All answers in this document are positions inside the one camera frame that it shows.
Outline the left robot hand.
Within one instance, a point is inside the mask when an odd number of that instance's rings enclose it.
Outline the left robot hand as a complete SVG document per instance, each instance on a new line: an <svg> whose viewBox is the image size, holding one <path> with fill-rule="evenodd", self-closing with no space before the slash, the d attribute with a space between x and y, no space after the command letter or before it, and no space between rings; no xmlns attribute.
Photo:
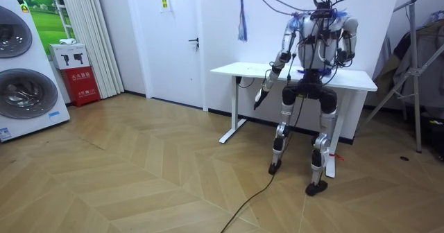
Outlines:
<svg viewBox="0 0 444 233"><path fill-rule="evenodd" d="M267 96L268 96L268 91L260 89L255 96L255 103L253 105L253 109L256 110Z"/></svg>

